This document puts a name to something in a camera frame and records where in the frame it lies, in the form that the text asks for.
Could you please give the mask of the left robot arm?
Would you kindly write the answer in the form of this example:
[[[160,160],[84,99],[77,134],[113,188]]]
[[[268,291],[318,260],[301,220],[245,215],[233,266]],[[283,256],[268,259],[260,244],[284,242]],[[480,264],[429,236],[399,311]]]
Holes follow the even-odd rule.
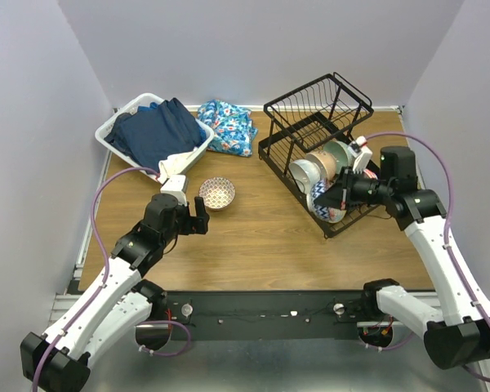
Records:
[[[179,236],[207,233],[203,198],[195,197],[194,206],[190,211],[183,185],[155,194],[142,219],[104,252],[103,269],[79,299],[43,334],[22,340],[22,372],[33,391],[82,390],[93,362],[140,324],[181,330],[186,342],[177,353],[190,348],[191,331],[168,316],[163,289],[145,275]]]

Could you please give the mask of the orange white floral bowl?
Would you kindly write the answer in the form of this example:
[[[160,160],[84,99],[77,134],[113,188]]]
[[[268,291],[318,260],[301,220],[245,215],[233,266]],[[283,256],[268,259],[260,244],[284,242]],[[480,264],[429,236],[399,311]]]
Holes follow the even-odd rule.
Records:
[[[368,178],[368,179],[374,179],[374,180],[377,180],[378,179],[378,176],[375,172],[369,170],[369,169],[364,169],[363,170],[363,175]]]

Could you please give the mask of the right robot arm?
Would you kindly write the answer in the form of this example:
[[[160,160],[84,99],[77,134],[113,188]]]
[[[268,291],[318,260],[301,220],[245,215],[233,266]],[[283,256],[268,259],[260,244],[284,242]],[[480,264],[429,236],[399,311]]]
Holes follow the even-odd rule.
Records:
[[[371,320],[389,315],[403,323],[423,340],[438,368],[490,359],[490,300],[459,252],[438,195],[418,189],[415,154],[408,147],[385,147],[378,178],[345,167],[332,193],[342,207],[385,207],[420,256],[440,305],[435,309],[393,279],[380,279],[364,284],[357,307],[361,315]]]

